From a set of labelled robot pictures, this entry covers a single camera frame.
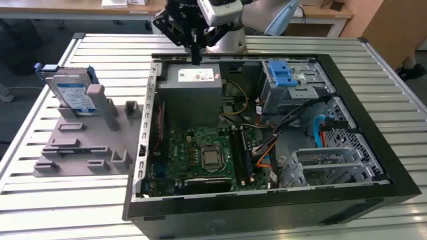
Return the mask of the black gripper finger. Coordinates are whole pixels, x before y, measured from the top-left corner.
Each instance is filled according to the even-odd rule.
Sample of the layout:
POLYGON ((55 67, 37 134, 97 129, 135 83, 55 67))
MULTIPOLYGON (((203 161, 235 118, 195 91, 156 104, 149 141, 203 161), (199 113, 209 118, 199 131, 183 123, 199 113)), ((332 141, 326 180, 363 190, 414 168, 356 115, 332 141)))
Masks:
POLYGON ((233 29, 235 24, 232 22, 225 23, 220 26, 208 30, 209 26, 204 22, 199 24, 196 28, 196 65, 200 65, 201 56, 204 54, 204 48, 212 47, 220 39, 225 36, 225 34, 233 29))
POLYGON ((176 46, 187 48, 191 54, 191 63, 196 65, 196 33, 193 28, 181 29, 165 9, 157 13, 152 23, 176 46))

